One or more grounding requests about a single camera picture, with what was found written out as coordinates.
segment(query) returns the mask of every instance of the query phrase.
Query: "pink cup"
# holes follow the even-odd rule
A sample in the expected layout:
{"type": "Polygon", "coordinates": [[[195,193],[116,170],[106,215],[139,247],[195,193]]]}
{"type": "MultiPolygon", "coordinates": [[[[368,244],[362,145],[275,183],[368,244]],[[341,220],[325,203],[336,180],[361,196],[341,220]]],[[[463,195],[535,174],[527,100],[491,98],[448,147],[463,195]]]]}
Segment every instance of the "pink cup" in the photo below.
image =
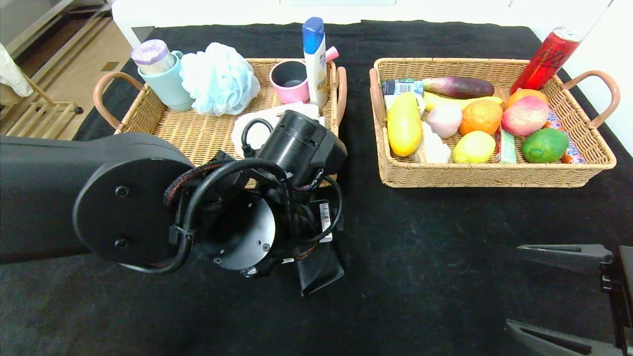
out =
{"type": "Polygon", "coordinates": [[[310,100],[306,65],[298,60],[285,60],[276,64],[268,76],[275,93],[283,104],[310,100]]]}

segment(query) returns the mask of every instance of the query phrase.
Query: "screw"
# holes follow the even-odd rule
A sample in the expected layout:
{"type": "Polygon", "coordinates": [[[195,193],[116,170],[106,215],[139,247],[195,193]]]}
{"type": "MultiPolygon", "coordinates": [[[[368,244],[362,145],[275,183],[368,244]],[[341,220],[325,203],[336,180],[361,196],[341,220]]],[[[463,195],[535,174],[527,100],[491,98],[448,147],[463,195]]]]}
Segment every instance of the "screw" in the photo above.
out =
{"type": "Polygon", "coordinates": [[[126,239],[118,239],[115,241],[115,247],[119,247],[119,248],[123,248],[127,246],[127,240],[126,239]]]}
{"type": "Polygon", "coordinates": [[[115,194],[119,198],[125,198],[126,196],[128,196],[128,194],[130,194],[130,188],[126,186],[117,186],[115,188],[115,194]]]}

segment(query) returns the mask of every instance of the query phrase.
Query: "green lime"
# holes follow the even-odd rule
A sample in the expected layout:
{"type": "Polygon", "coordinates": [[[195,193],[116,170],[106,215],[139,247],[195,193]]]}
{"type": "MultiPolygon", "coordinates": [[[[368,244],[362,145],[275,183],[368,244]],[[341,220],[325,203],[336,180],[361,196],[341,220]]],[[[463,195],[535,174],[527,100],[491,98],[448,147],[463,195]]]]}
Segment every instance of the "green lime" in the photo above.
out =
{"type": "Polygon", "coordinates": [[[569,138],[563,131],[547,128],[533,133],[523,143],[523,156],[530,163],[552,163],[565,154],[569,138]]]}

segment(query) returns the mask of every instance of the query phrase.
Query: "banana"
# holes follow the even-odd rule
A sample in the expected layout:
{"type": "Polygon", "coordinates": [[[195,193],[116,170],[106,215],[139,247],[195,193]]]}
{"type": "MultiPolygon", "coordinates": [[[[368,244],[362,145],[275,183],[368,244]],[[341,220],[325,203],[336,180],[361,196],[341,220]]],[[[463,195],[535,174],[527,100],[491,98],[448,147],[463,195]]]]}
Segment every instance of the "banana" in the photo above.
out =
{"type": "Polygon", "coordinates": [[[424,92],[424,103],[427,105],[427,110],[433,110],[437,105],[442,103],[455,103],[461,107],[462,110],[468,106],[468,104],[477,100],[490,100],[499,105],[503,104],[503,99],[497,98],[496,96],[484,96],[483,98],[473,98],[473,99],[451,99],[451,98],[443,98],[439,95],[435,95],[432,92],[425,91],[424,92]]]}

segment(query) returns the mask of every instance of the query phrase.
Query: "pink mug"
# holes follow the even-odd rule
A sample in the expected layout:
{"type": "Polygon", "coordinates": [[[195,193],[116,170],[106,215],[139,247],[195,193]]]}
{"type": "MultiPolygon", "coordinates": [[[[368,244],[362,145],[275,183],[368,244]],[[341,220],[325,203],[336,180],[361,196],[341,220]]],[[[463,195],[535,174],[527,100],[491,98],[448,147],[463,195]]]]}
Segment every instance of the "pink mug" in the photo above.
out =
{"type": "MultiPolygon", "coordinates": [[[[339,56],[335,47],[325,52],[325,61],[330,62],[339,56]]],[[[270,83],[282,104],[307,102],[310,100],[306,65],[299,60],[285,60],[276,64],[268,75],[270,83]]]]}

